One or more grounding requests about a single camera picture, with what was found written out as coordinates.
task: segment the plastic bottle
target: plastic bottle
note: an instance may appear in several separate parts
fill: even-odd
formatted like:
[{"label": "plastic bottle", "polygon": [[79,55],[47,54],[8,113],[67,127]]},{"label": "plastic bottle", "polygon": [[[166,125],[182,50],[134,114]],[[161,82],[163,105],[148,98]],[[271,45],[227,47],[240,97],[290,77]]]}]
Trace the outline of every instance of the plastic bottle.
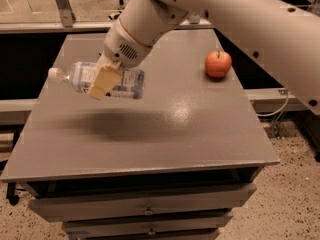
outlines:
[{"label": "plastic bottle", "polygon": [[[55,82],[67,84],[77,92],[87,93],[95,77],[96,70],[96,63],[76,62],[65,69],[50,68],[48,77]],[[106,96],[140,99],[143,85],[144,72],[142,70],[124,71],[121,83],[115,86]]]}]

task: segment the drawer knob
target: drawer knob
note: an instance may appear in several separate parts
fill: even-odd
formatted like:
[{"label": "drawer knob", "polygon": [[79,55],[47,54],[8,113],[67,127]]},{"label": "drawer knob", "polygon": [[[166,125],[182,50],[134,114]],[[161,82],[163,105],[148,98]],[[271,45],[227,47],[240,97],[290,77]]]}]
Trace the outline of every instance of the drawer knob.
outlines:
[{"label": "drawer knob", "polygon": [[144,211],[144,215],[150,216],[153,215],[153,211],[150,209],[150,206],[147,206],[147,209]]},{"label": "drawer knob", "polygon": [[157,234],[155,231],[153,231],[153,229],[151,228],[150,231],[148,232],[148,236],[154,236],[155,234]]}]

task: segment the cord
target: cord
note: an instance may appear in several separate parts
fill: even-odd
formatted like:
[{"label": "cord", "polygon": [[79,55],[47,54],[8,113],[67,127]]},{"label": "cord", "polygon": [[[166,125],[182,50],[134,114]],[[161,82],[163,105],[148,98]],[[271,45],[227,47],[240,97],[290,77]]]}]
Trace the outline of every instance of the cord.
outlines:
[{"label": "cord", "polygon": [[278,110],[270,113],[270,114],[258,114],[257,113],[257,116],[259,117],[268,117],[268,116],[274,116],[275,114],[278,114],[279,112],[281,112],[288,104],[288,101],[289,101],[289,91],[287,91],[287,98],[286,98],[286,101],[284,102],[284,104],[281,106],[281,108],[279,108]]}]

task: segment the apple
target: apple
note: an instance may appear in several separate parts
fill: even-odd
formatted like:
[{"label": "apple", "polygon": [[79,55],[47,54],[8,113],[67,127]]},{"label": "apple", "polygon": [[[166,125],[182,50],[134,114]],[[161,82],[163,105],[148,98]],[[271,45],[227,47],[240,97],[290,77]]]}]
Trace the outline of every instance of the apple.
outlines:
[{"label": "apple", "polygon": [[205,70],[213,78],[223,78],[232,65],[231,57],[225,51],[210,52],[205,60]]}]

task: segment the bottle cap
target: bottle cap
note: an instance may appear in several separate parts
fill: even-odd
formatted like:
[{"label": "bottle cap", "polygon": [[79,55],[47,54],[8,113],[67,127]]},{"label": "bottle cap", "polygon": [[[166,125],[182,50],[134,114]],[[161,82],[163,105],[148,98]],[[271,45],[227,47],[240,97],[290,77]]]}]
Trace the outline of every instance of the bottle cap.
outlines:
[{"label": "bottle cap", "polygon": [[50,68],[49,72],[48,72],[48,78],[51,80],[55,80],[58,81],[58,71],[60,69],[59,68]]}]

